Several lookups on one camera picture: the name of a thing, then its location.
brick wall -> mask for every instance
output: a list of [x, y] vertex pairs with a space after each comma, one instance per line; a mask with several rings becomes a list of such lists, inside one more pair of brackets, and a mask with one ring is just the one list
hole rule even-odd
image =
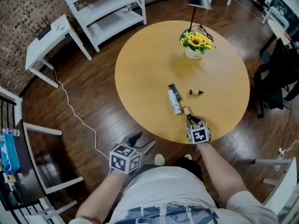
[[[94, 1], [80, 0], [76, 6], [83, 7]], [[41, 23], [45, 15], [54, 21], [62, 14], [67, 15], [78, 33], [82, 32], [64, 0], [0, 0], [0, 86], [15, 94], [22, 91], [33, 77], [24, 68], [27, 46], [35, 38], [30, 29], [36, 22]], [[62, 45], [48, 56], [53, 56]]]

shirt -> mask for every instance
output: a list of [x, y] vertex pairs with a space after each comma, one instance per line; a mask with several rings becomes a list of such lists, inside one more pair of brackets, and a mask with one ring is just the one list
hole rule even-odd
[[[126, 188], [109, 224], [278, 224], [276, 215], [248, 191], [218, 209], [202, 181], [186, 169], [158, 167]], [[75, 219], [70, 224], [90, 224]]]

white cable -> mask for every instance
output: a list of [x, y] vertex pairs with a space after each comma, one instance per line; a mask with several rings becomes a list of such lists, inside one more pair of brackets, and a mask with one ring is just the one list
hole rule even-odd
[[68, 94], [67, 94], [67, 91], [64, 89], [64, 84], [62, 84], [60, 81], [58, 81], [58, 79], [57, 79], [57, 74], [56, 74], [56, 70], [55, 70], [55, 69], [54, 69], [54, 72], [55, 72], [56, 81], [57, 81], [58, 83], [61, 84], [62, 89], [64, 90], [64, 92], [65, 92], [65, 94], [66, 94], [67, 105], [71, 108], [71, 110], [73, 110], [74, 115], [81, 121], [81, 123], [82, 123], [83, 125], [85, 125], [87, 128], [89, 128], [89, 129], [91, 129], [92, 131], [94, 131], [94, 133], [95, 133], [95, 140], [94, 140], [94, 147], [95, 147], [95, 149], [96, 149], [98, 152], [100, 152], [102, 155], [104, 155], [105, 158], [107, 158], [107, 159], [109, 160], [109, 158], [108, 158], [102, 151], [100, 151], [100, 150], [97, 149], [97, 137], [98, 137], [97, 132], [96, 132], [93, 128], [90, 128], [88, 125], [86, 125], [86, 124], [83, 122], [83, 120], [82, 120], [78, 115], [75, 114], [74, 108], [70, 105], [70, 100], [69, 100], [69, 96], [68, 96]]
[[[299, 143], [299, 140], [296, 140], [295, 142], [293, 142], [292, 146], [289, 149], [282, 150], [282, 152], [279, 154], [277, 159], [278, 160], [283, 160], [285, 152], [289, 152], [293, 148], [295, 143]], [[275, 169], [276, 169], [276, 171], [278, 171], [280, 169], [280, 165], [275, 165]]]

wooden floor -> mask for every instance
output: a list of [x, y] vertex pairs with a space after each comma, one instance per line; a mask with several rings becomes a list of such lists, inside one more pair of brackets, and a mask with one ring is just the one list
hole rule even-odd
[[[262, 62], [259, 49], [269, 39], [271, 31], [255, 17], [256, 8], [252, 2], [237, 1], [245, 8], [235, 0], [229, 7], [226, 6], [227, 0], [213, 0], [212, 10], [197, 9], [195, 22], [220, 33], [237, 49], [246, 64], [252, 83], [253, 74]], [[148, 6], [148, 25], [167, 20], [189, 21], [192, 9], [186, 4], [186, 0], [169, 0]], [[68, 91], [70, 104], [77, 115], [98, 132], [97, 147], [105, 154], [108, 155], [110, 149], [123, 136], [143, 131], [142, 142], [157, 140], [147, 163], [153, 162], [157, 153], [162, 153], [167, 163], [186, 153], [191, 153], [193, 158], [197, 159], [200, 154], [193, 152], [192, 145], [163, 140], [140, 127], [126, 112], [118, 97], [114, 81], [117, 56], [125, 42], [143, 27], [138, 25], [116, 35], [100, 46], [101, 52], [98, 54], [93, 47], [87, 47], [93, 57], [91, 62], [74, 44], [61, 50], [51, 62], [55, 66], [58, 79]], [[49, 69], [44, 74], [54, 78]], [[85, 179], [84, 183], [67, 191], [57, 192], [50, 198], [57, 206], [71, 200], [82, 203], [109, 171], [107, 159], [94, 148], [94, 132], [74, 117], [67, 106], [66, 95], [61, 86], [54, 89], [41, 79], [36, 79], [23, 99], [24, 121], [63, 131], [61, 137], [29, 133], [36, 161], [43, 171], [46, 183], [57, 184], [61, 180], [68, 181], [81, 175]], [[298, 138], [299, 101], [293, 101], [291, 110], [267, 110], [264, 119], [256, 117], [254, 104], [255, 97], [251, 94], [248, 108], [240, 123], [212, 145], [240, 172], [249, 191], [263, 202], [273, 187], [263, 184], [262, 179], [279, 178], [282, 171], [276, 172], [274, 167], [259, 167], [251, 162], [255, 158], [275, 159], [279, 147], [288, 148]], [[294, 146], [285, 158], [297, 154], [298, 145]], [[204, 170], [207, 190], [217, 197], [202, 161], [200, 164]], [[77, 208], [65, 212], [64, 219], [69, 221], [74, 218]]]

round wooden table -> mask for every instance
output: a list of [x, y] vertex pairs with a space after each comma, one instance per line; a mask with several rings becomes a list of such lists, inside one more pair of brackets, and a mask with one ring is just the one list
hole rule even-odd
[[[169, 84], [182, 96], [181, 107], [206, 119], [212, 140], [232, 130], [245, 113], [249, 100], [246, 67], [221, 35], [206, 28], [216, 49], [200, 60], [186, 57], [179, 44], [187, 21], [164, 21], [145, 27], [123, 46], [116, 62], [115, 83], [128, 113], [151, 133], [178, 143], [187, 139], [184, 114], [175, 115], [168, 99]], [[204, 94], [191, 96], [190, 89]]]

